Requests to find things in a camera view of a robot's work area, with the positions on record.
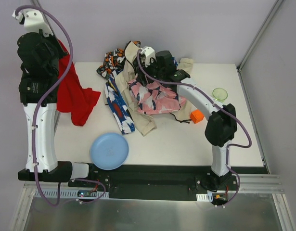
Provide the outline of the green plastic cup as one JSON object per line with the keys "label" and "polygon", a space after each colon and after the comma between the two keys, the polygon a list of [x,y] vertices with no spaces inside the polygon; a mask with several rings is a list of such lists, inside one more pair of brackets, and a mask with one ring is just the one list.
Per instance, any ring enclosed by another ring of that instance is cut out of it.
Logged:
{"label": "green plastic cup", "polygon": [[215,88],[212,91],[212,95],[215,100],[218,102],[224,102],[228,98],[228,93],[225,89],[223,88]]}

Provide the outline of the pink patterned cloth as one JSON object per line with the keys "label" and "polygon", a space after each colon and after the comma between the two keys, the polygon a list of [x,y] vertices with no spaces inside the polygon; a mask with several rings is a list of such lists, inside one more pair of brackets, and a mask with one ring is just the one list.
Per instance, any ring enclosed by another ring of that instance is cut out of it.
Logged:
{"label": "pink patterned cloth", "polygon": [[143,86],[138,80],[128,82],[132,100],[137,103],[137,112],[145,115],[171,113],[180,110],[186,99],[158,82]]}

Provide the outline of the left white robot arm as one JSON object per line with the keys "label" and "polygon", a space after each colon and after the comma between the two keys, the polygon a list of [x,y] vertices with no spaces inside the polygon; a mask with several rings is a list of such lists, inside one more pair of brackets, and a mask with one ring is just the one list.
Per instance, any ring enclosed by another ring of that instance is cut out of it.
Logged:
{"label": "left white robot arm", "polygon": [[19,6],[13,18],[26,29],[17,41],[17,54],[22,61],[18,89],[27,122],[28,154],[18,178],[43,182],[85,178],[89,165],[58,161],[54,147],[58,87],[73,62],[71,39],[61,23],[39,6]]}

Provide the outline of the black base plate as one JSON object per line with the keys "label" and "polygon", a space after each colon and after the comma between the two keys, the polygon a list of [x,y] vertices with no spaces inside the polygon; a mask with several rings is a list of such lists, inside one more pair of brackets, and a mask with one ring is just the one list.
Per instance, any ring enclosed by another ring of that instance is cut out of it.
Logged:
{"label": "black base plate", "polygon": [[122,165],[105,171],[90,164],[89,182],[69,181],[69,187],[93,188],[98,180],[111,199],[194,201],[198,194],[206,193],[208,166],[147,166]]}

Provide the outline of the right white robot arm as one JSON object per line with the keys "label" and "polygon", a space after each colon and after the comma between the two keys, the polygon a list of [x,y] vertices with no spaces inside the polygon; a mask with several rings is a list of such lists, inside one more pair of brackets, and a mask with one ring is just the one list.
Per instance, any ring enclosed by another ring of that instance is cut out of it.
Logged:
{"label": "right white robot arm", "polygon": [[235,107],[211,99],[186,71],[175,67],[169,51],[156,54],[152,47],[144,47],[138,50],[136,59],[138,74],[145,77],[145,83],[155,81],[171,88],[203,113],[207,120],[205,137],[212,145],[212,166],[209,175],[201,180],[201,186],[217,191],[232,175],[229,147],[237,131]]}

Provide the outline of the orange cube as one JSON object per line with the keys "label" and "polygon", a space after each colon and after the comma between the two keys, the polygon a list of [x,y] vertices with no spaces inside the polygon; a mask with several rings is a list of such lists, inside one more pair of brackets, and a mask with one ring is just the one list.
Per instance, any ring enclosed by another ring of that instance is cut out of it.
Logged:
{"label": "orange cube", "polygon": [[204,118],[205,118],[204,114],[198,109],[196,109],[190,113],[190,120],[194,124],[201,122]]}

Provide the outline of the orange black patterned cloth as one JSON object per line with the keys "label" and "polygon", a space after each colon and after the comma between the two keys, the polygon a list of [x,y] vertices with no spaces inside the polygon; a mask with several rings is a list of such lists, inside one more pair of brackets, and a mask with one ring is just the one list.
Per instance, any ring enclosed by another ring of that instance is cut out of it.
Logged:
{"label": "orange black patterned cloth", "polygon": [[125,62],[127,62],[133,68],[134,73],[137,74],[133,61],[125,55],[125,51],[130,43],[133,43],[138,48],[141,46],[140,41],[129,41],[124,49],[117,48],[114,51],[107,52],[104,55],[103,64],[96,69],[96,73],[108,80],[114,73],[119,74],[122,72]]}

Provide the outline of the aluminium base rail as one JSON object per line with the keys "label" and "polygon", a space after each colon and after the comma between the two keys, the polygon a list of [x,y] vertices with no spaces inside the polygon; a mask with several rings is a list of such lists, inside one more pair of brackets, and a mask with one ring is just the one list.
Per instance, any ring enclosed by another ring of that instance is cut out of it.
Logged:
{"label": "aluminium base rail", "polygon": [[[273,174],[240,174],[240,193],[265,193],[265,194],[284,194],[283,184],[278,175]],[[61,189],[81,189],[88,190],[92,187],[86,187],[79,183],[81,187],[69,186],[68,183],[62,183]],[[41,182],[42,189],[57,189],[58,183]],[[37,189],[35,182],[27,181],[24,188]]]}

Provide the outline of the beige cloth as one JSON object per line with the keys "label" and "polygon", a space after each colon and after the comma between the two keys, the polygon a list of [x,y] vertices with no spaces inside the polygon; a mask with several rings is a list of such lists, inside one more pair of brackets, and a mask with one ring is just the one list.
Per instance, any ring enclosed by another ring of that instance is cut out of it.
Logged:
{"label": "beige cloth", "polygon": [[191,103],[166,90],[158,83],[150,88],[136,81],[132,61],[140,41],[130,41],[125,49],[116,49],[105,55],[97,73],[106,78],[105,103],[110,106],[122,134],[139,131],[143,136],[156,128],[153,115],[170,113],[177,121],[190,121]]}

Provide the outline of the right aluminium frame post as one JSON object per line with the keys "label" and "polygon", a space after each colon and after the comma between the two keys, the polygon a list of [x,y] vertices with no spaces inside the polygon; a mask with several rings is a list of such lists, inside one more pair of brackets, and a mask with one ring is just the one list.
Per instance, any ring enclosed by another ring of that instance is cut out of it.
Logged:
{"label": "right aluminium frame post", "polygon": [[250,43],[246,53],[244,54],[242,60],[237,65],[237,71],[240,73],[243,67],[246,65],[249,57],[253,53],[254,49],[256,48],[257,44],[259,43],[260,39],[264,35],[265,31],[268,29],[270,24],[272,23],[273,19],[275,18],[278,11],[282,8],[283,4],[286,0],[276,0],[272,5],[270,11],[268,12],[266,18],[264,19],[262,25],[260,26],[258,32],[256,33],[255,37],[253,38],[252,42]]}

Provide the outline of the blue white patterned cloth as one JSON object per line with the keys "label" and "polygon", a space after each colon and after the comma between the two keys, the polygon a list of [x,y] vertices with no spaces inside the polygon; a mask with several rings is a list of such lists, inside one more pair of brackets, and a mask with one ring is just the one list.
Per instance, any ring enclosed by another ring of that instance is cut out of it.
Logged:
{"label": "blue white patterned cloth", "polygon": [[126,102],[124,101],[115,79],[118,74],[114,73],[105,84],[104,92],[107,104],[113,112],[122,134],[129,134],[137,129],[143,136],[156,128],[151,115],[145,115],[135,110],[135,118],[132,118]]}

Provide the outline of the blue plastic plate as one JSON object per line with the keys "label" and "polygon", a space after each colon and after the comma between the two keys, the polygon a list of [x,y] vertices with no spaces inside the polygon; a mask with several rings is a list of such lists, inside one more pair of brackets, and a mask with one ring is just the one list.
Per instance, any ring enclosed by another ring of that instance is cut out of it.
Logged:
{"label": "blue plastic plate", "polygon": [[90,147],[92,163],[102,170],[122,166],[129,154],[127,140],[120,134],[108,132],[97,137]]}

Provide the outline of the red cloth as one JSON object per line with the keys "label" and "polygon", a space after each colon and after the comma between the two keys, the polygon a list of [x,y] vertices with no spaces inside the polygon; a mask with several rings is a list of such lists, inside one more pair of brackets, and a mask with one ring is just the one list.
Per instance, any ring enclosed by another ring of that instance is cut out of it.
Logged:
{"label": "red cloth", "polygon": [[57,110],[61,113],[69,113],[75,126],[84,126],[96,106],[101,93],[92,88],[83,88],[74,64],[58,88]]}

